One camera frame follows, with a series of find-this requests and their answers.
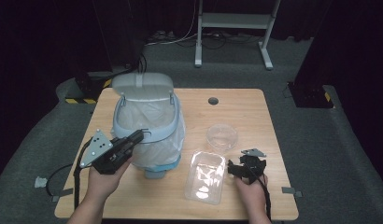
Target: wire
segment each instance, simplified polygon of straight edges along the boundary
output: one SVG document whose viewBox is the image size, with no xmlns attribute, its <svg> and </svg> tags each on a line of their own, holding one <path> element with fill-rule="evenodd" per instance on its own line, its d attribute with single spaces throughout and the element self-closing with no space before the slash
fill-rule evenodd
<svg viewBox="0 0 383 224">
<path fill-rule="evenodd" d="M 109 80 L 115 76 L 118 76 L 118 75 L 122 75 L 122 74 L 128 74 L 130 72 L 134 71 L 134 68 L 128 68 L 127 70 L 124 70 L 124 71 L 121 71 L 119 73 L 116 73 L 116 74 L 112 74 L 110 76 L 106 76 L 106 77 L 92 77 L 92 80 L 93 81 L 100 81 L 100 80 Z"/>
<path fill-rule="evenodd" d="M 52 179 L 58 172 L 62 171 L 64 168 L 69 167 L 69 166 L 72 166 L 72 165 L 73 165 L 73 163 L 70 163 L 70 164 L 67 164 L 67 165 L 65 165 L 65 166 L 63 166 L 63 167 L 57 169 L 57 170 L 54 171 L 54 173 L 52 173 L 52 174 L 50 175 L 50 177 L 47 179 L 47 183 L 46 183 L 46 192 L 47 192 L 47 194 L 48 194 L 49 196 L 51 196 L 51 197 L 54 196 L 54 194 L 51 193 L 51 191 L 50 191 L 50 186 L 49 186 L 51 179 Z"/>
<path fill-rule="evenodd" d="M 176 44 L 177 45 L 179 45 L 179 46 L 181 46 L 181 47 L 183 47 L 183 48 L 193 48 L 193 47 L 195 47 L 195 39 L 193 40 L 193 41 L 182 41 L 182 42 L 191 42 L 191 44 L 190 45 L 181 45 L 180 43 L 181 42 L 177 42 Z"/>
<path fill-rule="evenodd" d="M 141 57 L 145 63 L 145 66 L 143 67 L 142 73 L 146 73 L 146 70 L 148 68 L 148 62 L 146 61 L 145 55 L 143 53 L 141 53 Z"/>
<path fill-rule="evenodd" d="M 197 2 L 197 0 L 194 0 L 194 9 L 193 9 L 192 19 L 191 19 L 191 27 L 189 28 L 188 33 L 186 33 L 186 34 L 185 34 L 183 37 L 181 37 L 180 39 L 177 39 L 177 40 L 174 40 L 174 41 L 148 43 L 148 44 L 146 44 L 145 46 L 157 45 L 157 44 L 174 44 L 174 43 L 183 41 L 183 40 L 185 40 L 185 39 L 188 39 L 188 38 L 189 38 L 188 35 L 189 35 L 189 33 L 191 32 L 191 30 L 192 30 L 192 26 L 194 25 L 196 2 Z"/>
<path fill-rule="evenodd" d="M 268 219 L 270 219 L 270 221 L 271 221 L 271 200 L 270 200 L 270 193 L 268 192 L 268 189 L 267 189 L 267 186 L 266 186 L 266 181 L 265 181 L 264 173 L 262 173 L 263 179 L 264 179 L 264 183 L 263 183 L 261 181 L 261 179 L 257 175 L 255 175 L 255 173 L 253 173 L 252 169 L 250 169 L 249 166 L 247 166 L 247 167 L 250 170 L 250 172 L 253 174 L 253 176 L 256 177 L 256 179 L 259 181 L 259 183 L 261 184 L 261 186 L 263 188 L 264 198 L 266 200 L 266 214 L 267 214 Z"/>
<path fill-rule="evenodd" d="M 140 58 L 139 58 L 139 61 L 138 61 L 138 68 L 137 68 L 137 70 L 138 70 L 138 73 L 141 73 L 141 70 L 143 70 L 143 64 L 142 64 L 142 61 L 141 61 Z"/>
<path fill-rule="evenodd" d="M 82 170 L 82 168 L 80 167 L 80 162 L 81 162 L 81 158 L 83 157 L 84 151 L 90 145 L 91 141 L 92 141 L 92 138 L 90 138 L 90 140 L 84 144 L 83 148 L 78 154 L 78 162 L 76 163 L 75 171 L 73 172 L 73 177 L 75 178 L 75 198 L 74 198 L 75 210 L 76 208 L 78 208 L 79 194 L 80 194 L 80 172 Z"/>
<path fill-rule="evenodd" d="M 232 40 L 232 38 L 240 38 L 240 37 L 245 38 L 246 40 L 242 40 L 242 41 Z M 262 39 L 262 36 L 256 36 L 256 35 L 231 35 L 227 37 L 227 40 L 228 40 L 227 42 L 231 44 L 248 44 L 248 43 L 258 42 L 261 39 Z"/>
<path fill-rule="evenodd" d="M 206 49 L 221 49 L 221 48 L 223 48 L 223 46 L 225 46 L 226 45 L 226 43 L 227 43 L 227 38 L 226 38 L 226 36 L 224 36 L 224 34 L 222 33 L 222 32 L 218 32 L 217 34 L 213 34 L 213 35 L 211 35 L 211 36 L 214 36 L 213 37 L 213 39 L 214 40 L 224 40 L 222 43 L 221 43 L 221 45 L 219 45 L 218 47 L 215 47 L 215 48 L 209 48 L 207 45 L 202 45 L 204 48 L 206 48 Z"/>
</svg>

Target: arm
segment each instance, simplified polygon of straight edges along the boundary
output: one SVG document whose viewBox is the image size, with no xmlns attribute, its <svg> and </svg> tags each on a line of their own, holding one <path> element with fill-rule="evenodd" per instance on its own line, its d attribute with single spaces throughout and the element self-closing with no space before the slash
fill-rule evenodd
<svg viewBox="0 0 383 224">
<path fill-rule="evenodd" d="M 260 179 L 263 183 L 267 183 L 266 175 L 262 175 Z M 247 185 L 237 176 L 234 177 L 234 181 L 240 193 L 241 201 L 247 209 L 249 224 L 271 223 L 265 214 L 265 198 L 261 184 L 255 181 Z"/>
<path fill-rule="evenodd" d="M 106 199 L 117 189 L 130 163 L 131 160 L 125 162 L 114 175 L 100 175 L 95 168 L 91 167 L 86 196 L 67 223 L 101 223 Z"/>
</svg>

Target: yellow black tape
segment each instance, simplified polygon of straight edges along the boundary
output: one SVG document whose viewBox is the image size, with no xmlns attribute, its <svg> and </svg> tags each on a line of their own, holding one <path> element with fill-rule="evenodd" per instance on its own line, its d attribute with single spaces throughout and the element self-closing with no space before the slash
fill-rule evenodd
<svg viewBox="0 0 383 224">
<path fill-rule="evenodd" d="M 325 92 L 325 98 L 327 102 L 331 102 L 331 96 L 329 96 L 328 92 Z"/>
<path fill-rule="evenodd" d="M 94 99 L 71 99 L 71 98 L 67 98 L 65 99 L 65 101 L 69 104 L 89 104 L 89 105 L 93 105 L 93 104 L 96 104 L 96 100 Z"/>
<path fill-rule="evenodd" d="M 107 80 L 107 81 L 104 83 L 104 88 L 109 87 L 111 83 L 112 83 L 112 79 Z"/>
</svg>

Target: white stand leg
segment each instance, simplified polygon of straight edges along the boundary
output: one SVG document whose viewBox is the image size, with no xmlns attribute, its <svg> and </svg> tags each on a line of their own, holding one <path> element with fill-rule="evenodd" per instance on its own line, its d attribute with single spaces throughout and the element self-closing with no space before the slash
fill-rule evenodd
<svg viewBox="0 0 383 224">
<path fill-rule="evenodd" d="M 201 35 L 203 33 L 203 0 L 200 0 L 200 6 L 198 9 L 198 27 L 197 27 L 197 43 L 195 45 L 195 67 L 201 67 L 203 65 L 203 48 L 201 45 Z"/>
<path fill-rule="evenodd" d="M 259 49 L 261 50 L 261 54 L 264 60 L 264 65 L 267 70 L 273 70 L 273 64 L 271 63 L 271 59 L 267 51 L 267 43 L 268 43 L 268 40 L 270 39 L 271 31 L 273 30 L 274 21 L 276 21 L 276 16 L 277 16 L 280 2 L 281 0 L 276 0 L 276 3 L 274 4 L 273 12 L 271 13 L 271 17 L 268 22 L 268 26 L 267 26 L 266 33 L 264 35 L 263 42 L 259 42 Z"/>
</svg>

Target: metal stand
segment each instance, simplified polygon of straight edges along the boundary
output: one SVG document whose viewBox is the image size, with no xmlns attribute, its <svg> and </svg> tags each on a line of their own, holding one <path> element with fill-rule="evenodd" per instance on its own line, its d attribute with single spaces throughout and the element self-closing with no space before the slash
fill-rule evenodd
<svg viewBox="0 0 383 224">
<path fill-rule="evenodd" d="M 231 14 L 231 13 L 203 13 L 203 0 L 200 0 L 198 9 L 198 32 L 197 43 L 195 46 L 196 67 L 203 65 L 202 60 L 202 31 L 203 27 L 223 27 L 223 28 L 245 28 L 266 30 L 263 42 L 259 42 L 264 65 L 267 70 L 273 69 L 270 56 L 267 51 L 267 43 L 276 20 L 277 11 L 281 0 L 276 0 L 271 15 L 252 15 L 252 14 Z"/>
</svg>

